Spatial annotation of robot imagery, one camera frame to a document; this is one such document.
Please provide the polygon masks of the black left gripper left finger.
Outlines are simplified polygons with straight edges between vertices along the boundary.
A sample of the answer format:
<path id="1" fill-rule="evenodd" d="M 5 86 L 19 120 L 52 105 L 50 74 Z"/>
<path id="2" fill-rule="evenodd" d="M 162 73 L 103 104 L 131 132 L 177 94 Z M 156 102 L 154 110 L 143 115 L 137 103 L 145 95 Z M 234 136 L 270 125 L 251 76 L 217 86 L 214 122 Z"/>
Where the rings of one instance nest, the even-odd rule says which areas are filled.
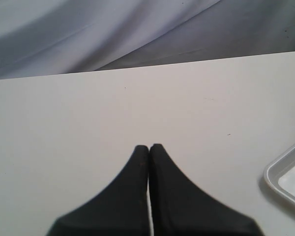
<path id="1" fill-rule="evenodd" d="M 97 196 L 59 217 L 49 236 L 148 236 L 148 153 L 138 145 L 115 179 Z"/>

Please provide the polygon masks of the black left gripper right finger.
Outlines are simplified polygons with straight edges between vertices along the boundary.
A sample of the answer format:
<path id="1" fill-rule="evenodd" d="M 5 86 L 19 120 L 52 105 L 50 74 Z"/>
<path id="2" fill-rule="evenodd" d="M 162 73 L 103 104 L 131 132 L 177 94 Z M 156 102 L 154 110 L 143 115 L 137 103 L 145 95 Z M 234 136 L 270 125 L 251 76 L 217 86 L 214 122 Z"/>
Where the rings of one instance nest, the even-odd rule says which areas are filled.
<path id="1" fill-rule="evenodd" d="M 161 144 L 149 151 L 149 195 L 156 236 L 260 236 L 250 217 L 197 187 Z"/>

